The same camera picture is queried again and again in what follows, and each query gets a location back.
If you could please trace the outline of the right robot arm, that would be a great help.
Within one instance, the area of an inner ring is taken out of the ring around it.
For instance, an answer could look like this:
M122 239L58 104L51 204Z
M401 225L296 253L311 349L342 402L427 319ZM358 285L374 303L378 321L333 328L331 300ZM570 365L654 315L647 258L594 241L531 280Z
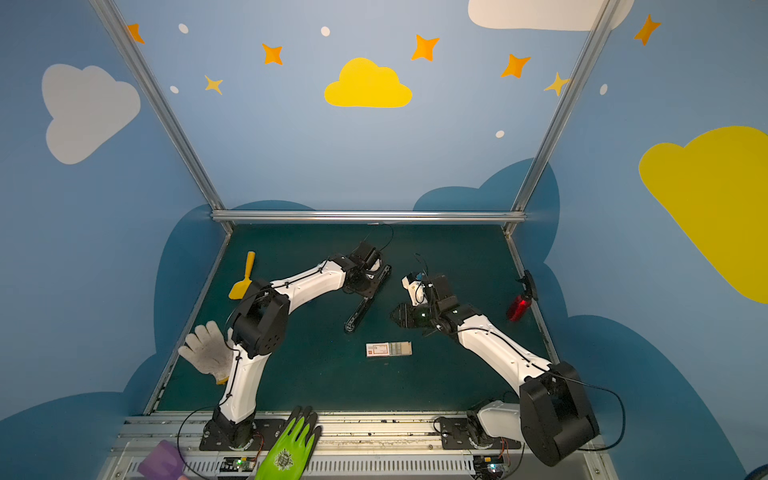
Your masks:
M409 273L402 286L409 301L392 312L398 325L431 326L448 335L489 365L519 398L517 407L496 400L468 413L465 444L486 449L496 440L513 440L553 467L600 434L572 365L554 364L513 341L479 309L460 302L443 275Z

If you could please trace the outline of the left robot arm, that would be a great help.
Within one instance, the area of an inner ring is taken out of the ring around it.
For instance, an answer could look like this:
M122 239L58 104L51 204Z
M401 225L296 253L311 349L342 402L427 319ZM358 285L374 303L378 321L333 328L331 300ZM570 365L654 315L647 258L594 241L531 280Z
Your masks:
M249 450L257 438L257 391L270 355L283 343L290 314L332 291L362 297L344 323L354 332L375 295L388 279L391 266L379 249L363 241L348 255L333 255L316 267L287 279L255 280L233 311L233 376L202 434L202 451Z

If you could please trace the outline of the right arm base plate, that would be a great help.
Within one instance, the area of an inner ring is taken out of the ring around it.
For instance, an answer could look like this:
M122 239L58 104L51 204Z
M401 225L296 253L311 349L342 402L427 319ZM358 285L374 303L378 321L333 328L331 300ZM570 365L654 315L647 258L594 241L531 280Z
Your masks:
M505 437L491 437L475 418L437 417L432 427L443 450L519 450L522 443Z

